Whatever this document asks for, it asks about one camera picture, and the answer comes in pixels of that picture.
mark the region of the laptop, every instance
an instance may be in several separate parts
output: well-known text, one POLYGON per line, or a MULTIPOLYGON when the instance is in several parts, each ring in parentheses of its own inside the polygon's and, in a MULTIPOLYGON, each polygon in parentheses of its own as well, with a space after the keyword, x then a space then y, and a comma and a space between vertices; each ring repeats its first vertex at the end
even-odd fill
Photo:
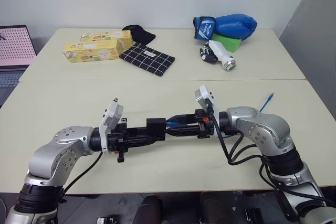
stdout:
POLYGON ((35 57, 27 26, 0 26, 0 107, 35 57))

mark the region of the white table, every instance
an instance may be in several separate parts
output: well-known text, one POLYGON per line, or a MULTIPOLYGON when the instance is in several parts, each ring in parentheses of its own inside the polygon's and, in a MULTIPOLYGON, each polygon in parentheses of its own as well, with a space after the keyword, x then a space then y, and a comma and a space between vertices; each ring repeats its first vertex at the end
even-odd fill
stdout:
POLYGON ((87 31, 106 29, 58 29, 26 70, 20 81, 181 81, 181 80, 272 80, 304 79, 304 75, 271 29, 256 30, 232 54, 237 67, 226 72, 201 60, 204 41, 194 39, 192 29, 148 30, 156 34, 149 47, 175 57, 162 77, 124 60, 70 63, 62 50, 66 43, 79 41, 87 31))
MULTIPOLYGON (((265 113, 282 116, 320 186, 335 185, 336 122, 306 80, 180 82, 22 82, 0 110, 0 191, 19 192, 34 151, 70 125, 98 126, 115 97, 124 106, 129 127, 146 118, 193 113, 200 108, 194 91, 206 84, 221 110, 233 106, 260 108, 275 93, 265 113)), ((227 140, 231 146, 233 140, 227 140)), ((250 150, 247 155, 258 153, 250 150)), ((70 182, 93 160, 81 158, 70 182)), ((151 191, 264 189, 259 160, 229 166, 217 139, 167 136, 166 141, 131 148, 125 163, 117 156, 102 160, 69 191, 72 194, 151 191)))

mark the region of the black checkered cloth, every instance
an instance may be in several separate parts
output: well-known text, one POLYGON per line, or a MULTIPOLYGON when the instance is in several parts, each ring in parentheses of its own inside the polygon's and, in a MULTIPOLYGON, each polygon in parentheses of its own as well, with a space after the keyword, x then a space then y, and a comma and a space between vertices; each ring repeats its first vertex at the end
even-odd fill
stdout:
POLYGON ((120 58, 157 76, 162 76, 175 60, 172 56, 165 55, 138 42, 123 52, 120 58))

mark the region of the box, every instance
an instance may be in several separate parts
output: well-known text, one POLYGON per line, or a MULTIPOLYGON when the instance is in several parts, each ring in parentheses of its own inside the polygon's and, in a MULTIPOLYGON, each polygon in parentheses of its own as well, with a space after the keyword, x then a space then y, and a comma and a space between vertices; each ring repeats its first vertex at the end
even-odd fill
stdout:
POLYGON ((98 33, 84 33, 80 38, 80 41, 100 41, 100 40, 109 40, 117 39, 121 44, 123 51, 129 49, 133 46, 133 39, 130 30, 125 31, 102 31, 98 33))
POLYGON ((73 42, 64 46, 63 54, 71 62, 120 59, 121 45, 116 39, 73 42))

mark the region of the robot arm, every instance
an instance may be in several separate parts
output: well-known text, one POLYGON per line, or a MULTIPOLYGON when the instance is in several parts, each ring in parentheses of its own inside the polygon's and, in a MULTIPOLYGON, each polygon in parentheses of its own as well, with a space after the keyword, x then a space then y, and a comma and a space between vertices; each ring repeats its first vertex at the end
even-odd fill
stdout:
POLYGON ((115 99, 105 110, 99 128, 68 127, 40 147, 29 161, 25 183, 5 223, 54 223, 65 193, 63 186, 80 157, 99 151, 119 152, 118 162, 123 162, 128 148, 165 140, 164 118, 147 119, 146 127, 127 128, 126 119, 118 124, 121 114, 122 106, 115 99))
POLYGON ((301 160, 290 136, 289 125, 283 118, 250 107, 218 112, 216 101, 205 86, 201 86, 195 95, 203 110, 213 119, 219 137, 222 137, 221 132, 240 132, 259 148, 262 164, 275 186, 287 219, 299 220, 303 224, 336 221, 336 209, 326 206, 323 194, 308 166, 301 160))

